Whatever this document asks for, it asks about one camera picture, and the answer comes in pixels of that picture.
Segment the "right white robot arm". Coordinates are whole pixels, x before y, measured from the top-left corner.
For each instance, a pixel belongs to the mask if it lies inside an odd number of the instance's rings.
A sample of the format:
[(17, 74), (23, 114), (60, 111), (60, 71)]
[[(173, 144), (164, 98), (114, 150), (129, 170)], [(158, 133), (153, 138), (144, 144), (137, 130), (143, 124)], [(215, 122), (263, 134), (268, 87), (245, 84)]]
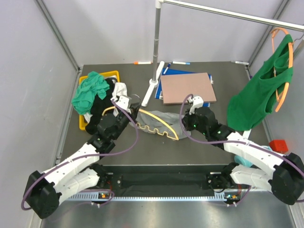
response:
[(269, 191), (287, 205), (303, 202), (300, 197), (304, 192), (304, 163), (297, 154), (284, 155), (263, 148), (219, 123), (208, 107), (187, 109), (185, 116), (180, 117), (180, 125), (185, 132), (196, 130), (204, 135), (205, 144), (243, 157), (255, 165), (255, 168), (229, 165), (221, 179), (225, 187), (245, 184)]

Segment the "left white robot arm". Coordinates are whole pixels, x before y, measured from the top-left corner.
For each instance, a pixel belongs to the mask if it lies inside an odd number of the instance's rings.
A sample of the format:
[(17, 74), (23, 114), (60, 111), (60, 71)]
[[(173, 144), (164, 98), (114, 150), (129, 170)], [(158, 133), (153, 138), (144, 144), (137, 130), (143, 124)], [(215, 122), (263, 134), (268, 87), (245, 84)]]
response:
[(108, 177), (97, 161), (112, 156), (115, 140), (129, 123), (135, 124), (140, 105), (131, 105), (119, 114), (105, 114), (97, 132), (74, 154), (60, 164), (44, 172), (30, 174), (23, 199), (22, 210), (33, 210), (39, 218), (45, 219), (69, 197), (96, 186), (107, 185)]

